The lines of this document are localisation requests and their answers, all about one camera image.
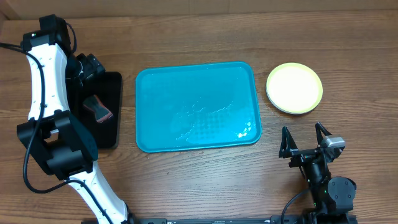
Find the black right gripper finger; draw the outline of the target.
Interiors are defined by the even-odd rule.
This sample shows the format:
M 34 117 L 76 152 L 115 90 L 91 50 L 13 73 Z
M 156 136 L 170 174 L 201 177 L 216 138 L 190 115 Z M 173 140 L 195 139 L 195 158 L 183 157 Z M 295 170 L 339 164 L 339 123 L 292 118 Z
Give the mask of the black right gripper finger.
M 298 147 L 286 126 L 282 128 L 282 140 L 279 150 L 279 158 L 289 158 L 298 154 Z
M 320 145 L 325 136 L 331 135 L 331 133 L 321 124 L 321 122 L 317 122 L 315 124 L 315 131 L 317 134 L 317 143 Z

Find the yellow-green plate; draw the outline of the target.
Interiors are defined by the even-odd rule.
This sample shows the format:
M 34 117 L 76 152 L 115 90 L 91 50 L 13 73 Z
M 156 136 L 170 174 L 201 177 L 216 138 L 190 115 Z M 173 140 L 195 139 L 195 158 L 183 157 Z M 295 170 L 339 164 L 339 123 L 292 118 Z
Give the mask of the yellow-green plate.
M 283 63 L 274 68 L 266 82 L 269 101 L 288 114 L 305 114 L 321 102 L 323 85 L 320 77 L 301 63 Z

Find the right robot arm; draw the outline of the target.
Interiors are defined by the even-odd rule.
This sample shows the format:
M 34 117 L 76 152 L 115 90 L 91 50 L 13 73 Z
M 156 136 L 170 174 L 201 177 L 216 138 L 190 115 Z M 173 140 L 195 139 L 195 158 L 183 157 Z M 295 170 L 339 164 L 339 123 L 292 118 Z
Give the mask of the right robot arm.
M 300 150 L 288 127 L 282 128 L 280 158 L 289 158 L 289 167 L 298 167 L 308 188 L 290 199 L 281 215 L 274 217 L 274 223 L 357 223 L 353 210 L 356 183 L 342 176 L 332 177 L 328 164 L 337 159 L 345 149 L 345 140 L 333 135 L 321 123 L 315 124 L 317 147 Z M 311 193 L 314 208 L 305 209 L 301 215 L 288 217 L 287 209 L 306 193 Z

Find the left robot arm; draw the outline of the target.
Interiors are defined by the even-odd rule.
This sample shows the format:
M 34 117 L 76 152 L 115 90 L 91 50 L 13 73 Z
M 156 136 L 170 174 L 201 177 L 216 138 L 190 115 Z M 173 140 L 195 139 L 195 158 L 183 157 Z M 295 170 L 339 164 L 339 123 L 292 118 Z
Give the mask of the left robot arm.
M 98 223 L 132 223 L 98 164 L 99 149 L 118 143 L 121 75 L 94 55 L 75 55 L 66 32 L 25 34 L 21 49 L 32 75 L 28 120 L 17 127 L 25 158 L 74 188 Z

